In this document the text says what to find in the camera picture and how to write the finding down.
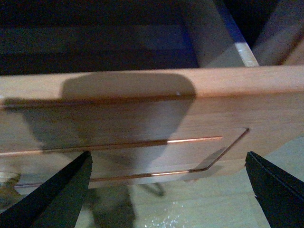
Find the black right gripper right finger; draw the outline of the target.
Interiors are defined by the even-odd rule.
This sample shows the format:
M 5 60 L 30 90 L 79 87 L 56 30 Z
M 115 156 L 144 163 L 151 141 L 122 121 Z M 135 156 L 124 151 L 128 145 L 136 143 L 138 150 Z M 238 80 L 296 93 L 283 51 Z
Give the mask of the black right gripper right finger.
M 304 182 L 255 152 L 248 152 L 246 171 L 270 227 L 304 226 Z

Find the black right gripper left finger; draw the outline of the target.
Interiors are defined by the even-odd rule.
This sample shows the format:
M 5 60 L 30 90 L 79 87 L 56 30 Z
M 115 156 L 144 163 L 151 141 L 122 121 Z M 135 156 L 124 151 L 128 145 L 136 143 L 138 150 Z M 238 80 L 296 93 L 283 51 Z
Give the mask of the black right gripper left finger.
M 86 198 L 92 156 L 83 152 L 0 215 L 2 228 L 73 228 Z

